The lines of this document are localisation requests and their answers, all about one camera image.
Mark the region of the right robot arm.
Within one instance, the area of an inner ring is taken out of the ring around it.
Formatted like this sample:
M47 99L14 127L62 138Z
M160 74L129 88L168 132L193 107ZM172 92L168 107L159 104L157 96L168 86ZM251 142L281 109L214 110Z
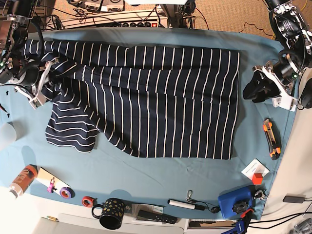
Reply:
M43 34L33 21L37 4L36 0L7 0L2 12L6 19L0 23L0 84L13 86L35 108L46 102L42 89L51 81L52 65L59 61L43 61ZM35 58L28 59L22 49L26 49L30 24L37 30L39 43Z

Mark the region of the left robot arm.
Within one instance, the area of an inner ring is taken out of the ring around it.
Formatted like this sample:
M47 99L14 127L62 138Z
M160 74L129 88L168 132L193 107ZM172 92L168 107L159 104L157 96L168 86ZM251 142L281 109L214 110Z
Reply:
M278 53L277 63L268 61L253 67L253 78L244 88L243 97L255 103L291 96L300 73L312 66L312 33L301 11L290 0L268 0L266 6L272 30L284 48Z

